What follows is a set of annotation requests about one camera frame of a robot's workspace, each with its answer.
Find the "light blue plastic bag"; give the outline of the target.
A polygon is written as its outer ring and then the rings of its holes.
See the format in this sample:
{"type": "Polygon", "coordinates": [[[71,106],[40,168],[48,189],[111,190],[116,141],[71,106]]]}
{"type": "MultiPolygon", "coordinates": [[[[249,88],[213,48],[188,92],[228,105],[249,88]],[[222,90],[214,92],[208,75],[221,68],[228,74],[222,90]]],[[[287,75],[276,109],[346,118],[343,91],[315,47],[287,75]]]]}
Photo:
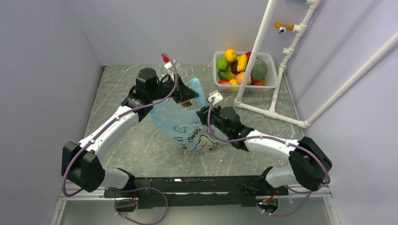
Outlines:
{"type": "Polygon", "coordinates": [[[187,109],[174,101],[164,101],[153,107],[150,112],[157,130],[172,139],[172,142],[184,151],[207,152],[226,144],[208,131],[196,113],[204,106],[209,106],[199,79],[189,80],[189,87],[199,94],[193,100],[193,107],[187,109]]]}

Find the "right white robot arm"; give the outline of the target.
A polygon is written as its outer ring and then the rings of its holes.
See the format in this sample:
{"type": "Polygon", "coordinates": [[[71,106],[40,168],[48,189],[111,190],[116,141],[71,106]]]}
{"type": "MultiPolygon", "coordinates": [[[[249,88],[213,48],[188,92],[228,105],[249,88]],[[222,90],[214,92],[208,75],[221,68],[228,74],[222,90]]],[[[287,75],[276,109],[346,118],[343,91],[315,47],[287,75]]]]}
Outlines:
{"type": "Polygon", "coordinates": [[[255,151],[272,155],[288,161],[283,167],[268,167],[259,177],[259,190],[269,195],[276,188],[289,185],[301,185],[309,191],[318,191],[330,183],[331,160],[317,143],[309,138],[300,140],[278,138],[261,133],[244,125],[232,107],[202,107],[197,115],[209,130],[216,128],[229,142],[239,150],[255,151]]]}

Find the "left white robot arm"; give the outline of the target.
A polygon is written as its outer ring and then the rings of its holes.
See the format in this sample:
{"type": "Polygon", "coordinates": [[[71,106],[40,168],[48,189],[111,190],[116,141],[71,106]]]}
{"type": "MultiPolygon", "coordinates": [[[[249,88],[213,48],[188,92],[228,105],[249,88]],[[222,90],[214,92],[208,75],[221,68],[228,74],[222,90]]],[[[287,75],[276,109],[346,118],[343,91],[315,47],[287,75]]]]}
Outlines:
{"type": "Polygon", "coordinates": [[[162,78],[152,68],[141,69],[135,85],[121,102],[116,112],[97,130],[77,143],[67,142],[62,148],[61,174],[62,191],[65,196],[69,180],[81,191],[92,192],[99,187],[116,189],[124,197],[134,193],[135,176],[121,168],[109,169],[101,164],[101,154],[129,129],[141,122],[157,104],[174,100],[177,104],[189,106],[199,93],[184,84],[178,73],[162,78]]]}

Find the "orange black small brush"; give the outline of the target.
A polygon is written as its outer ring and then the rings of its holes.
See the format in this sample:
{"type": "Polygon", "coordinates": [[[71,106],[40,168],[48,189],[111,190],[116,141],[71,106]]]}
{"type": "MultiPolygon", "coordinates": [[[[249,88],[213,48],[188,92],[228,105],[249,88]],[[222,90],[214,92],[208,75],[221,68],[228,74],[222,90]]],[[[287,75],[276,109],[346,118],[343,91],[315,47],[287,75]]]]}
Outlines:
{"type": "Polygon", "coordinates": [[[183,107],[190,107],[192,106],[192,103],[190,100],[184,101],[180,103],[183,107]]]}

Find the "small yellow fruit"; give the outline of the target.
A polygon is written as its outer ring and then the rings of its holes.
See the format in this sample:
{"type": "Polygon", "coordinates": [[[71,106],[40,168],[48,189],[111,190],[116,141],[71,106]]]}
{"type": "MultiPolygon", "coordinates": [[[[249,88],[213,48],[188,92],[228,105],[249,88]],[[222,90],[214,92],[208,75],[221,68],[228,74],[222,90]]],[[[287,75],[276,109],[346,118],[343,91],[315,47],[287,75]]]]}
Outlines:
{"type": "Polygon", "coordinates": [[[231,85],[238,85],[236,79],[231,79],[231,80],[229,80],[229,84],[231,84],[231,85]]]}

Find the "green orange mango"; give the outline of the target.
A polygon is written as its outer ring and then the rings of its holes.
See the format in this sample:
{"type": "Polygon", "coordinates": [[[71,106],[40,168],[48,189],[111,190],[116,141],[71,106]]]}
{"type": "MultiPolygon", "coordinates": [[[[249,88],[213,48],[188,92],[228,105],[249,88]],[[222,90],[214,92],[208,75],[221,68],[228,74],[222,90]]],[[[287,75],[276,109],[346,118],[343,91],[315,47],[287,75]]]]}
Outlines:
{"type": "Polygon", "coordinates": [[[231,71],[219,70],[217,74],[218,74],[218,77],[221,80],[230,81],[231,79],[235,79],[236,78],[236,75],[234,73],[232,73],[231,71]]]}

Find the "peach fruit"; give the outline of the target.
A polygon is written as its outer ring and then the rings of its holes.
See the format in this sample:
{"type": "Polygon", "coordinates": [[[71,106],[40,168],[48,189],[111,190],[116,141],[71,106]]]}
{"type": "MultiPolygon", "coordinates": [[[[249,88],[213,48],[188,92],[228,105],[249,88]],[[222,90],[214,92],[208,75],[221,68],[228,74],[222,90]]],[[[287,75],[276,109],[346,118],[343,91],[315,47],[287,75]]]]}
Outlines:
{"type": "MultiPolygon", "coordinates": [[[[238,75],[236,75],[236,78],[235,78],[235,79],[236,79],[236,81],[237,81],[237,83],[238,83],[239,85],[241,85],[241,84],[243,83],[244,77],[245,77],[245,71],[240,72],[238,75]]],[[[251,78],[251,76],[249,75],[246,84],[247,84],[247,85],[250,85],[250,84],[251,84],[251,81],[252,81],[252,78],[251,78]]]]}

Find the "green lime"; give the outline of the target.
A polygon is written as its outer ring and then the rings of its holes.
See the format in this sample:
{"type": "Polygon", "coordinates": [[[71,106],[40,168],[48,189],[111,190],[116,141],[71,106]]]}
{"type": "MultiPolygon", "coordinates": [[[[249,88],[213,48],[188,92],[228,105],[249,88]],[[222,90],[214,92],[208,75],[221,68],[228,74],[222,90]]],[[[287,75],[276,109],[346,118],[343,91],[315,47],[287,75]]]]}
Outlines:
{"type": "Polygon", "coordinates": [[[218,70],[226,71],[229,66],[229,62],[225,58],[219,58],[216,61],[216,67],[218,70]]]}

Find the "dark purple grapes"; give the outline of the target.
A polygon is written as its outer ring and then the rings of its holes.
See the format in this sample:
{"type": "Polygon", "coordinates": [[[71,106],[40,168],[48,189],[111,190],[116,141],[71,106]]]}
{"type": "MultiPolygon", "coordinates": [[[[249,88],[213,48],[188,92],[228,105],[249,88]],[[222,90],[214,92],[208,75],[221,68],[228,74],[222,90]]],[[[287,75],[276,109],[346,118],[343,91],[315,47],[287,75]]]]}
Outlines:
{"type": "Polygon", "coordinates": [[[230,70],[235,75],[239,74],[239,71],[237,70],[237,66],[238,66],[238,60],[230,63],[230,70]]]}

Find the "yellow lemon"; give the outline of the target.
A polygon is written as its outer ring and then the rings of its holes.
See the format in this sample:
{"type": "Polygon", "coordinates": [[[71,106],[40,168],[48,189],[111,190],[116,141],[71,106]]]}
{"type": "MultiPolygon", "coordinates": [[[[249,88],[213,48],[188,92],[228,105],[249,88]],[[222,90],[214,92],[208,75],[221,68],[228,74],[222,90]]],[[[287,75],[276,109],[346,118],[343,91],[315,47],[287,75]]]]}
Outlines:
{"type": "Polygon", "coordinates": [[[235,62],[237,60],[237,53],[234,49],[228,49],[224,54],[224,58],[230,63],[235,62]]]}

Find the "yellow mango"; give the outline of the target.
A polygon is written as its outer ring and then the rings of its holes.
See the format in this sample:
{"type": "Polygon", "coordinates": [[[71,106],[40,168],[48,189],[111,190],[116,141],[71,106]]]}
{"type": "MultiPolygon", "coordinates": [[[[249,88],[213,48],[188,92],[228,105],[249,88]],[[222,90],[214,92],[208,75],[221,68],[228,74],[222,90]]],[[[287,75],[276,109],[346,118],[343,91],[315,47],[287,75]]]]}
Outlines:
{"type": "Polygon", "coordinates": [[[237,57],[237,71],[243,72],[246,70],[248,57],[246,54],[237,57]]]}

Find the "red fruit at back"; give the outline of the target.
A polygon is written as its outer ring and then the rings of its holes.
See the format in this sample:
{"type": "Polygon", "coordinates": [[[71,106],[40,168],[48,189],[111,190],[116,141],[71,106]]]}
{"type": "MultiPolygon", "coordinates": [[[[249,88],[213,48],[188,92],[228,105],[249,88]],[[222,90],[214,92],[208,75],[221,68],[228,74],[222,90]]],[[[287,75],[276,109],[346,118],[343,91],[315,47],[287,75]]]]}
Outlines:
{"type": "Polygon", "coordinates": [[[251,53],[252,53],[252,52],[247,52],[247,53],[245,53],[245,55],[247,56],[247,59],[248,59],[248,60],[250,59],[251,53]]]}

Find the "orange faucet tap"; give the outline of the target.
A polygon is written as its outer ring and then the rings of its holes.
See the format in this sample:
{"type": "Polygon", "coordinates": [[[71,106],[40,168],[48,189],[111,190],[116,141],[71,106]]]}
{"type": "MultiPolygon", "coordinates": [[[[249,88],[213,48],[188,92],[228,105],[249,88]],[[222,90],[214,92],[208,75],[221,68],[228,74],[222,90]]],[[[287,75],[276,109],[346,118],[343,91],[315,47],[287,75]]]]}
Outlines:
{"type": "Polygon", "coordinates": [[[275,22],[274,26],[277,28],[279,34],[284,34],[288,30],[294,31],[294,25],[280,24],[278,22],[275,22]]]}

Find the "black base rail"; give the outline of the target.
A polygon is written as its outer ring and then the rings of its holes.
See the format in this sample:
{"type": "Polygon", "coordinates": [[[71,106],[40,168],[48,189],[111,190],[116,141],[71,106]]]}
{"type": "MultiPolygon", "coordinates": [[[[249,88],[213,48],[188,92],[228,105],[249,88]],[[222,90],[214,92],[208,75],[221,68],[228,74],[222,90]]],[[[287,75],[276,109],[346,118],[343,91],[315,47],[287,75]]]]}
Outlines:
{"type": "Polygon", "coordinates": [[[272,190],[258,176],[135,178],[124,192],[106,188],[105,198],[134,198],[138,209],[155,207],[240,205],[251,207],[263,198],[287,196],[288,189],[272,190]]]}

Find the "aluminium frame rail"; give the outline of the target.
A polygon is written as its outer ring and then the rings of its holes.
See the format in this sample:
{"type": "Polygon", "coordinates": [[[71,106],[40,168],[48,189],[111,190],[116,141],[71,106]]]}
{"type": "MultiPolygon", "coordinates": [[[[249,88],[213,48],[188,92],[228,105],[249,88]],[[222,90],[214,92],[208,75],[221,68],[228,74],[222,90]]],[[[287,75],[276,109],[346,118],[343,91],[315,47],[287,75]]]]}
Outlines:
{"type": "MultiPolygon", "coordinates": [[[[66,191],[68,194],[72,194],[80,189],[79,186],[71,183],[66,182],[66,191]]],[[[104,197],[105,189],[103,187],[94,190],[93,192],[87,192],[85,190],[80,191],[76,195],[71,197],[67,197],[63,194],[62,190],[59,193],[58,201],[99,201],[105,200],[104,197]]]]}

